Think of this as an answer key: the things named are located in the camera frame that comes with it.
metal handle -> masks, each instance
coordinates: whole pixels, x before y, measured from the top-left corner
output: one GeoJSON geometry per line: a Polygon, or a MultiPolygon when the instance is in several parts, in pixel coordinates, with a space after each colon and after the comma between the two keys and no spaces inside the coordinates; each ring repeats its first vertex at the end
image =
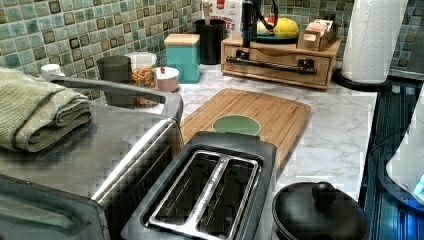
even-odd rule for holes
{"type": "Polygon", "coordinates": [[[255,67],[264,67],[269,69],[276,69],[280,71],[295,72],[304,75],[316,75],[317,70],[314,68],[314,61],[311,59],[299,59],[298,66],[290,66],[276,63],[260,62],[254,60],[243,59],[240,57],[227,57],[227,63],[248,65],[255,67]]]}
{"type": "Polygon", "coordinates": [[[162,115],[174,118],[178,123],[183,113],[183,100],[178,93],[163,92],[151,88],[108,82],[104,80],[62,77],[57,75],[43,76],[52,83],[68,88],[86,88],[105,92],[117,93],[127,96],[141,97],[154,102],[164,104],[162,115]]]}

canister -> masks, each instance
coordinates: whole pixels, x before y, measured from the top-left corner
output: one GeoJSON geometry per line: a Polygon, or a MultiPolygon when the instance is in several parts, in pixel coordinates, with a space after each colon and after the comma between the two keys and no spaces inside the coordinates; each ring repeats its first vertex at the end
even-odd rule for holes
{"type": "MultiPolygon", "coordinates": [[[[155,78],[155,65],[157,56],[149,52],[133,52],[125,56],[131,59],[132,83],[145,88],[158,89],[158,84],[155,78]]],[[[157,103],[147,99],[135,98],[136,107],[150,107],[157,103]]]]}
{"type": "Polygon", "coordinates": [[[167,66],[178,69],[180,83],[199,82],[200,35],[170,34],[165,39],[167,66]]]}

toaster oven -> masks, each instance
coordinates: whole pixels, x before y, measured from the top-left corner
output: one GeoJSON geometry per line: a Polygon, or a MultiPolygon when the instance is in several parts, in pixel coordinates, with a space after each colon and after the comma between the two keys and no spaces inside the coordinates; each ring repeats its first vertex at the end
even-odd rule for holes
{"type": "Polygon", "coordinates": [[[164,104],[162,114],[92,105],[91,122],[38,153],[0,148],[0,239],[118,239],[182,148],[182,99],[125,84],[51,76],[164,104]]]}

white countertop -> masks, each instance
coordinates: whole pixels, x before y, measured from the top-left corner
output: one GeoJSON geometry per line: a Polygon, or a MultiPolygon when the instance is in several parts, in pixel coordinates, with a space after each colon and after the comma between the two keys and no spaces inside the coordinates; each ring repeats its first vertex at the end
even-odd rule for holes
{"type": "Polygon", "coordinates": [[[308,104],[312,114],[276,190],[297,182],[327,181],[358,200],[376,93],[331,83],[327,91],[223,76],[220,65],[201,65],[198,84],[180,84],[183,119],[224,88],[254,91],[308,104]]]}

black lid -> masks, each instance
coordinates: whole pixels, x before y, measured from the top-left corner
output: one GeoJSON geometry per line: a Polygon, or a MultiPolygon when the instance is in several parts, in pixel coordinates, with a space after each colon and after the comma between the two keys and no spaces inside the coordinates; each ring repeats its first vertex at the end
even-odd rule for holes
{"type": "Polygon", "coordinates": [[[361,207],[330,183],[289,185],[277,193],[272,207],[281,239],[368,239],[369,222],[361,207]]]}

